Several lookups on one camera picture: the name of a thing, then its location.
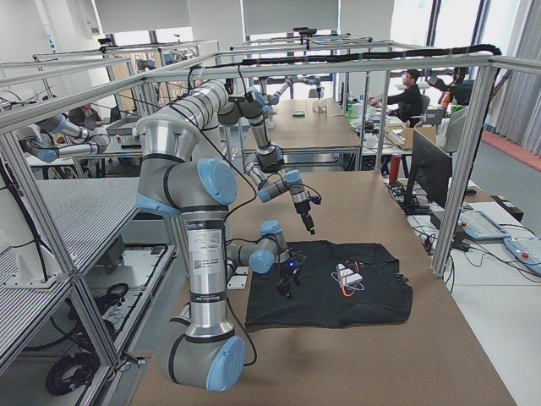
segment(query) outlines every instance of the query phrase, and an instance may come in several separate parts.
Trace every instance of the cardboard box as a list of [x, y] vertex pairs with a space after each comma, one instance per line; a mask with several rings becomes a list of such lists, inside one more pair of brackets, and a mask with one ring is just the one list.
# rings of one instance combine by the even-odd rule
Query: cardboard box
[[436, 127], [393, 129], [387, 133], [387, 137], [401, 150], [410, 151], [413, 147], [413, 131], [418, 131], [433, 143], [436, 143]]

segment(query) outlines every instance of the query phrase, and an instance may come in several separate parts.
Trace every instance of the person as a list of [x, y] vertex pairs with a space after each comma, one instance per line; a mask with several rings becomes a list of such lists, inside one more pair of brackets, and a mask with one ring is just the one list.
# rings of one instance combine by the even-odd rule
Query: person
[[[387, 104], [397, 104], [398, 108], [389, 112], [391, 116], [397, 116], [404, 123], [409, 121], [409, 126], [413, 127], [419, 122], [420, 116], [423, 114], [423, 99], [419, 86], [417, 86], [417, 79], [420, 73], [416, 69], [408, 69], [402, 76], [402, 83], [406, 86], [406, 89], [399, 95], [388, 96]], [[381, 103], [381, 98], [369, 99], [369, 105], [374, 106]]]
[[68, 113], [68, 119], [75, 125], [93, 130], [96, 127], [101, 127], [100, 114], [92, 108], [90, 103], [84, 104], [81, 107], [74, 108]]

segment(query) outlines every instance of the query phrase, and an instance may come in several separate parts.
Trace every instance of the black hair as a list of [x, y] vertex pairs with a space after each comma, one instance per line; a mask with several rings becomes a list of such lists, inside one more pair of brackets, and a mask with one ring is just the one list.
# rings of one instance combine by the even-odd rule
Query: black hair
[[419, 79], [419, 76], [421, 75], [421, 73], [416, 69], [408, 69], [406, 72], [412, 77], [412, 79], [415, 79], [416, 82], [417, 82], [417, 79]]

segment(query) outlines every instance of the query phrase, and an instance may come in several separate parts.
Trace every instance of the folded black fabric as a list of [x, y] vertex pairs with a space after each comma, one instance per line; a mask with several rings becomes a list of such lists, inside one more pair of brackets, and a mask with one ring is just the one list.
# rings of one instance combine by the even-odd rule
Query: folded black fabric
[[[351, 324], [399, 323], [412, 307], [412, 288], [399, 272], [398, 260], [381, 244], [333, 244], [329, 241], [289, 243], [293, 252], [306, 255], [300, 286], [292, 285], [292, 298], [276, 289], [276, 266], [266, 274], [253, 274], [247, 326], [286, 325], [345, 327]], [[358, 273], [360, 283], [343, 287], [336, 266]]]

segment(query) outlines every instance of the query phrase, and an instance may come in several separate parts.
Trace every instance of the black monitor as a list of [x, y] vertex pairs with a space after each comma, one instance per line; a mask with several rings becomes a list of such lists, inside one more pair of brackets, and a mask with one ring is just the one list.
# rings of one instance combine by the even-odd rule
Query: black monitor
[[427, 208], [419, 210], [419, 207], [414, 204], [413, 186], [416, 182], [426, 192], [428, 201], [435, 201], [441, 207], [445, 207], [451, 173], [451, 157], [432, 141], [414, 130], [412, 166], [407, 180], [403, 205], [406, 214], [428, 214], [421, 213], [427, 211]]

